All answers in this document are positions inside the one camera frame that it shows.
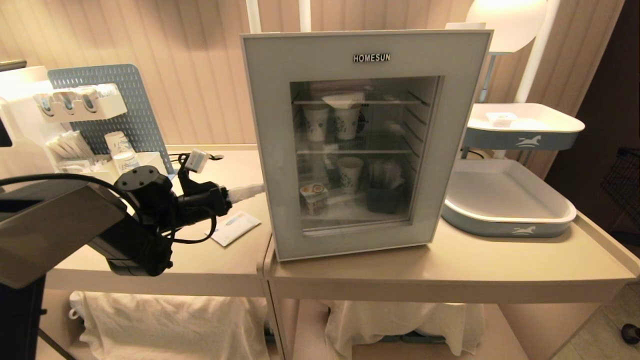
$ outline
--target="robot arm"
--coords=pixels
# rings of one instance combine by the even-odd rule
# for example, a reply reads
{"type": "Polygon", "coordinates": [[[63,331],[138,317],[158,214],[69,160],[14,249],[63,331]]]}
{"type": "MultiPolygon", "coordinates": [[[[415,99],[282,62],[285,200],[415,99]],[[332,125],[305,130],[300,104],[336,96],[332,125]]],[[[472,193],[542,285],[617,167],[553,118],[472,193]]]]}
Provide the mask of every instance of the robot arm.
{"type": "MultiPolygon", "coordinates": [[[[224,186],[189,178],[190,171],[202,169],[189,161],[194,153],[179,158],[180,196],[172,191],[171,181],[151,166],[123,174],[114,185],[74,174],[0,180],[2,186],[46,179],[0,194],[0,282],[24,287],[85,244],[102,254],[118,275],[157,276],[172,267],[174,242],[209,238],[181,240],[175,233],[207,219],[213,233],[216,217],[232,207],[224,186]],[[107,189],[129,202],[135,214],[128,214],[126,205],[107,189]]],[[[241,200],[264,188],[240,190],[239,195],[232,190],[231,197],[241,200]]]]}

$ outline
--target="blue and white tray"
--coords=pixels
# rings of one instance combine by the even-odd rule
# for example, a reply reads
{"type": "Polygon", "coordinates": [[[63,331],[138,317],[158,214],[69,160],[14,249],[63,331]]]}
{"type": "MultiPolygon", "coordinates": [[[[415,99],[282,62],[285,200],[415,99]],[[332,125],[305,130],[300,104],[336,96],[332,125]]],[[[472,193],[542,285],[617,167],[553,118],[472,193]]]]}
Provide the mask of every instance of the blue and white tray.
{"type": "Polygon", "coordinates": [[[481,236],[552,238],[576,216],[573,204],[527,170],[505,159],[456,160],[442,217],[481,236]]]}
{"type": "Polygon", "coordinates": [[[566,150],[584,124],[542,104],[474,104],[464,146],[500,150],[566,150]],[[491,121],[491,114],[511,114],[514,120],[491,121]]]}

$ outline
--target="wire shelf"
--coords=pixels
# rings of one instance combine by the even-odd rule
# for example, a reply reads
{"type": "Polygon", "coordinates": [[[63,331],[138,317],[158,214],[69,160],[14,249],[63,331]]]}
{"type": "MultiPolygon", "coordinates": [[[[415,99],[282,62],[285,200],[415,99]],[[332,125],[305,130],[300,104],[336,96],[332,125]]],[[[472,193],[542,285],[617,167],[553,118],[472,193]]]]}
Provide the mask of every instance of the wire shelf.
{"type": "MultiPolygon", "coordinates": [[[[410,91],[407,92],[375,92],[366,91],[365,99],[362,101],[335,101],[333,104],[386,104],[386,105],[400,105],[400,104],[422,104],[430,106],[430,104],[410,91]]],[[[306,104],[326,104],[326,102],[317,96],[313,96],[310,92],[300,92],[294,96],[293,104],[306,105],[306,104]]]]}
{"type": "Polygon", "coordinates": [[[327,135],[323,143],[306,140],[306,133],[297,134],[298,154],[409,154],[412,152],[402,136],[387,131],[370,131],[351,140],[339,140],[327,135]]]}
{"type": "Polygon", "coordinates": [[[640,149],[621,147],[617,157],[601,186],[640,229],[640,149]]]}

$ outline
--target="fridge door frame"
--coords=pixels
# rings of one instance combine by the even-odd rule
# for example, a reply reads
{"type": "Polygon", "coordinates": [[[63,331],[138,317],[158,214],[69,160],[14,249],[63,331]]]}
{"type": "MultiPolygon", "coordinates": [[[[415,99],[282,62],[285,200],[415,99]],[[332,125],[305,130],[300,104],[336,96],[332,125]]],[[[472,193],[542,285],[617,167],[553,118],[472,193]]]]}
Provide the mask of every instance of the fridge door frame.
{"type": "Polygon", "coordinates": [[[393,30],[242,35],[279,261],[431,242],[492,33],[492,30],[393,30]],[[353,62],[355,54],[371,53],[389,53],[390,59],[353,62]],[[326,236],[305,235],[301,226],[290,84],[429,76],[439,77],[438,93],[432,104],[410,223],[341,229],[326,236]]]}

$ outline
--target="white cloth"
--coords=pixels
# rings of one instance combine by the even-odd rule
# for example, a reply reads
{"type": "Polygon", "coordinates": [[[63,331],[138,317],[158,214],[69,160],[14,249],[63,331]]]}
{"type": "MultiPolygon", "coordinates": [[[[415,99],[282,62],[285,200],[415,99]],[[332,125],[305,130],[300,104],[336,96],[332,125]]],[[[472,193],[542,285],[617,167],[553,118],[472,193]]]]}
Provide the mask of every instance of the white cloth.
{"type": "Polygon", "coordinates": [[[269,360],[262,298],[75,291],[70,302],[99,360],[269,360]]]}
{"type": "Polygon", "coordinates": [[[326,324],[327,354],[331,360],[351,360],[353,345],[371,344],[385,335],[412,331],[442,335],[451,352],[474,354],[484,334],[482,304],[425,304],[418,302],[323,301],[331,313],[326,324]]]}

